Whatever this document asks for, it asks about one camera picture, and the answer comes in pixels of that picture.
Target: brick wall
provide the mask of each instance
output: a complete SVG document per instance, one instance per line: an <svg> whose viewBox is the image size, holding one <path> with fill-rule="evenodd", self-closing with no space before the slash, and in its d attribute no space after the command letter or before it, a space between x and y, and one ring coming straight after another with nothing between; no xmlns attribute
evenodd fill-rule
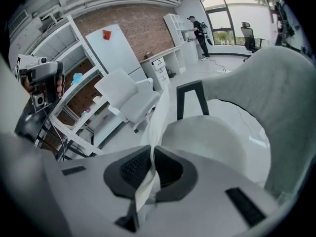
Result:
<svg viewBox="0 0 316 237"><path fill-rule="evenodd" d="M174 47L170 32L163 17L168 13L176 14L174 8L150 4L126 4L105 7L75 18L75 23L85 37L103 27L119 24L139 61L144 60L147 52L157 54ZM93 66L85 60L66 76L65 91L70 87L74 73L84 74ZM92 104L92 99L100 93L94 85L96 77L81 89L68 103L79 117ZM64 112L58 117L64 124L73 125L74 121Z"/></svg>
<svg viewBox="0 0 316 237"><path fill-rule="evenodd" d="M75 23L85 37L103 27L119 24L138 61L147 52L157 54L174 47L163 17L176 14L174 8L150 4L126 4L105 7L84 14Z"/></svg>

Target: drawer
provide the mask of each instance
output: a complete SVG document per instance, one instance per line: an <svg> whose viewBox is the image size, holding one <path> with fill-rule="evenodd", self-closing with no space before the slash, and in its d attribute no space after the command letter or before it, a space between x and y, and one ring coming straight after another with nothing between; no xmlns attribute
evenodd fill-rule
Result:
<svg viewBox="0 0 316 237"><path fill-rule="evenodd" d="M170 83L170 79L168 77L168 74L164 74L162 77L160 77L158 79L159 84L161 86L162 89L164 89L169 83Z"/></svg>
<svg viewBox="0 0 316 237"><path fill-rule="evenodd" d="M156 73L157 78L161 77L162 75L167 73L166 67L163 66L160 69L157 69L155 73Z"/></svg>
<svg viewBox="0 0 316 237"><path fill-rule="evenodd" d="M157 70L157 69L160 69L161 67L165 66L166 64L165 64L164 59L162 57L158 60L153 61L152 65L154 67L154 70Z"/></svg>

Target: black pants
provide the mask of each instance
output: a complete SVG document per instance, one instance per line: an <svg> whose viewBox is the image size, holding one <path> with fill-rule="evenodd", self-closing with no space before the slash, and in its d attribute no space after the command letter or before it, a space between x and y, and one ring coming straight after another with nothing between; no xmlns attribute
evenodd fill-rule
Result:
<svg viewBox="0 0 316 237"><path fill-rule="evenodd" d="M201 48L202 48L202 50L204 52L204 56L205 57L209 57L205 37L199 37L197 40L198 40L199 45L201 46Z"/></svg>

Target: white board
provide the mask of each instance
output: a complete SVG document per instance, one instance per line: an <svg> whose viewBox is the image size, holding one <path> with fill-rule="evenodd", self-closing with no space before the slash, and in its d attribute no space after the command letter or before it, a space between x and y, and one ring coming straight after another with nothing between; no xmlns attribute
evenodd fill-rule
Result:
<svg viewBox="0 0 316 237"><path fill-rule="evenodd" d="M110 40L103 39L102 30L111 31ZM141 67L118 24L101 28L86 39L108 73L122 68L130 74Z"/></svg>

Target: chair backrest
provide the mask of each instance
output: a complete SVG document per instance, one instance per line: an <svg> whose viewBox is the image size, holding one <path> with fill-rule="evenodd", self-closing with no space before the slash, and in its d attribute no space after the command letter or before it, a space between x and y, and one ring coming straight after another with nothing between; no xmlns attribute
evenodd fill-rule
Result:
<svg viewBox="0 0 316 237"><path fill-rule="evenodd" d="M94 86L117 109L138 92L136 83L123 69L109 73Z"/></svg>
<svg viewBox="0 0 316 237"><path fill-rule="evenodd" d="M252 47L256 46L256 41L253 35L253 30L249 27L241 27L242 34L245 37L245 47L247 50L252 51Z"/></svg>
<svg viewBox="0 0 316 237"><path fill-rule="evenodd" d="M265 189L295 195L316 152L316 68L291 49L260 49L235 71L202 80L206 100L236 104L253 115L271 145Z"/></svg>

